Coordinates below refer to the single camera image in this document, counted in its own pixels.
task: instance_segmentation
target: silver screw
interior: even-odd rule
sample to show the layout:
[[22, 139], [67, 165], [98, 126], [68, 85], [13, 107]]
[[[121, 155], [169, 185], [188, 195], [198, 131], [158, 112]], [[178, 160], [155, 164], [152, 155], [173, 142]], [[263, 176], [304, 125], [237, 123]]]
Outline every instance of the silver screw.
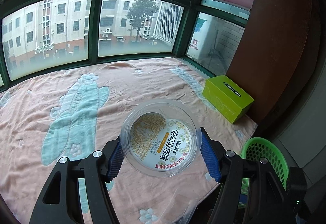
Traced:
[[225, 154], [226, 154], [228, 157], [234, 157], [234, 155], [235, 155], [234, 151], [232, 151], [232, 150], [227, 150], [227, 151], [225, 152]]
[[59, 160], [59, 162], [61, 163], [61, 164], [63, 164], [63, 163], [66, 163], [67, 162], [67, 158], [66, 157], [62, 157], [60, 160]]
[[94, 153], [93, 153], [93, 156], [94, 157], [96, 157], [96, 158], [98, 158], [98, 157], [100, 157], [102, 155], [102, 152], [101, 151], [95, 151]]
[[268, 159], [266, 159], [265, 157], [261, 157], [259, 160], [260, 160], [260, 162], [263, 163], [263, 164], [268, 163]]

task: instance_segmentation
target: black oval logo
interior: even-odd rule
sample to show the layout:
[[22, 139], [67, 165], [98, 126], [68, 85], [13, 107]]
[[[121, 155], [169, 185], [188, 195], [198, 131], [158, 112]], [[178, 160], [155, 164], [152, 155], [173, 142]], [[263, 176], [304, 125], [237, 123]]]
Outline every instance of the black oval logo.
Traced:
[[241, 97], [240, 93], [237, 92], [234, 88], [232, 88], [228, 83], [223, 82], [223, 84], [228, 87], [230, 90], [232, 90], [237, 96]]

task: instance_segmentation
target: bed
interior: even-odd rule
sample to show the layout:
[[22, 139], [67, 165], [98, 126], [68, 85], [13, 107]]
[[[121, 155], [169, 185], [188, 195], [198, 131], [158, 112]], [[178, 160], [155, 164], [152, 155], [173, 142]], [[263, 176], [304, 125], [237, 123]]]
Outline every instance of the bed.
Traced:
[[[57, 71], [0, 95], [0, 193], [15, 217], [29, 223], [35, 202], [58, 159], [86, 158], [116, 139], [141, 102], [168, 98], [186, 105], [211, 139], [240, 154], [257, 125], [246, 115], [230, 124], [203, 96], [205, 79], [176, 58], [142, 59]], [[199, 154], [168, 180], [147, 177], [126, 160], [107, 184], [121, 224], [160, 224], [176, 185], [194, 186], [201, 200], [217, 183]], [[79, 180], [85, 223], [92, 223]]]

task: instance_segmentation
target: yellow label section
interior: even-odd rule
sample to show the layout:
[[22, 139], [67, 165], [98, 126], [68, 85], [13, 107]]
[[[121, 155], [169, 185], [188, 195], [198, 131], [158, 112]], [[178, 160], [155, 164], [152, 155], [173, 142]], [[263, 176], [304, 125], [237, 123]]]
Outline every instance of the yellow label section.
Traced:
[[166, 132], [166, 134], [165, 134], [165, 136], [164, 136], [164, 138], [163, 138], [163, 140], [161, 142], [161, 145], [157, 149], [157, 153], [161, 153], [161, 150], [162, 150], [162, 148], [163, 148], [163, 146], [165, 144], [165, 141], [167, 140], [167, 137], [169, 136], [169, 134], [170, 134], [169, 132]]

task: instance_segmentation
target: cardboard box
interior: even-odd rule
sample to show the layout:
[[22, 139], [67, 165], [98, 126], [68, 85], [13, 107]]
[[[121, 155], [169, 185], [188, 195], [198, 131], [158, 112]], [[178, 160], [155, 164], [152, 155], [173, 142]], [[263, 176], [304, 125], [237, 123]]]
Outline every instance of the cardboard box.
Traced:
[[242, 117], [255, 101], [225, 75], [206, 79], [203, 96], [231, 124]]

